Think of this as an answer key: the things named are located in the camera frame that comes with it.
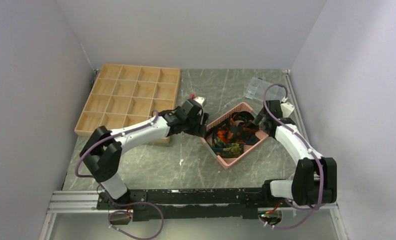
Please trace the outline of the black tie orange flowers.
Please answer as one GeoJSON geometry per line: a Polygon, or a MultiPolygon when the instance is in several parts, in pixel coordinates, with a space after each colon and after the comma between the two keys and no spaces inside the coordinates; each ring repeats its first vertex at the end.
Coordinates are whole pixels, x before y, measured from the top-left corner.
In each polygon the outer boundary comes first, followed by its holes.
{"type": "Polygon", "coordinates": [[[227,148],[235,145],[255,145],[260,141],[256,135],[259,126],[253,123],[254,116],[247,111],[232,113],[227,119],[207,131],[212,145],[227,148]]]}

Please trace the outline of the pink perforated plastic basket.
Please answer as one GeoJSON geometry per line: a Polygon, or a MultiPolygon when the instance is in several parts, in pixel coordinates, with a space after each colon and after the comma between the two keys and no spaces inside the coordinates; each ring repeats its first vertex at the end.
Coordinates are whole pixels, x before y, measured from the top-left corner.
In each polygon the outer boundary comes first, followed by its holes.
{"type": "Polygon", "coordinates": [[[254,120],[253,108],[241,102],[207,126],[202,142],[224,169],[236,164],[268,138],[254,120]]]}

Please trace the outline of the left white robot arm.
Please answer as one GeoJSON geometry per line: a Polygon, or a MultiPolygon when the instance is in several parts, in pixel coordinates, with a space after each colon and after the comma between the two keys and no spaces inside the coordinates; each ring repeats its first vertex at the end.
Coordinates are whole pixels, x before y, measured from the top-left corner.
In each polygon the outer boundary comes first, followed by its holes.
{"type": "Polygon", "coordinates": [[[206,134],[209,114],[204,111],[206,98],[190,97],[174,109],[158,112],[153,110],[151,118],[140,123],[118,129],[100,126],[94,130],[75,168],[75,175],[84,164],[93,178],[109,196],[110,204],[117,210],[125,209],[130,203],[130,190],[118,174],[121,156],[127,151],[154,140],[180,133],[203,137],[206,134]]]}

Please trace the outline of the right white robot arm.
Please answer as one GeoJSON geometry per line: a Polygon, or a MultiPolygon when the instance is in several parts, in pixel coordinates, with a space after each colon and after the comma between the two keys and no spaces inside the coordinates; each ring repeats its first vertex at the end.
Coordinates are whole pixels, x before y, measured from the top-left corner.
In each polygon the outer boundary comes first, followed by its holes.
{"type": "Polygon", "coordinates": [[[295,163],[293,179],[266,180],[262,203],[272,208],[281,200],[294,201],[299,206],[331,204],[337,200],[337,163],[324,157],[300,134],[295,122],[285,117],[279,100],[267,100],[254,123],[287,150],[295,163]]]}

